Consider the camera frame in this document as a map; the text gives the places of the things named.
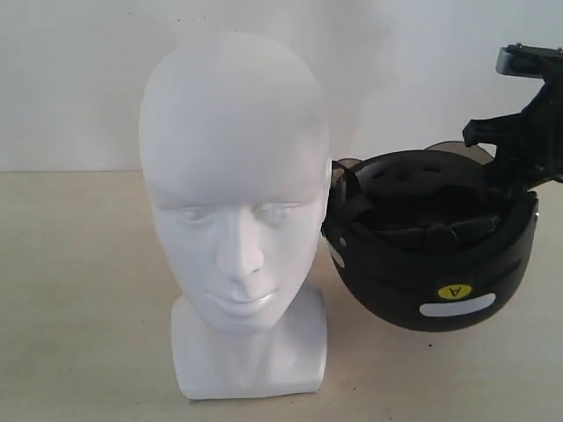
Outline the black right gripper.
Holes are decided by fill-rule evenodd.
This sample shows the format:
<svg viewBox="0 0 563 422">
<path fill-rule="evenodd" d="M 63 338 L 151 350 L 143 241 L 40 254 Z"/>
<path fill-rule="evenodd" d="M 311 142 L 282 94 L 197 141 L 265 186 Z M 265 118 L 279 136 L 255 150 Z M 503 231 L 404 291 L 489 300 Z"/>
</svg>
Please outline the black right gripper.
<svg viewBox="0 0 563 422">
<path fill-rule="evenodd" d="M 466 147 L 522 145 L 511 183 L 523 190 L 562 181 L 562 76 L 542 80 L 544 85 L 520 114 L 471 119 L 462 130 Z"/>
</svg>

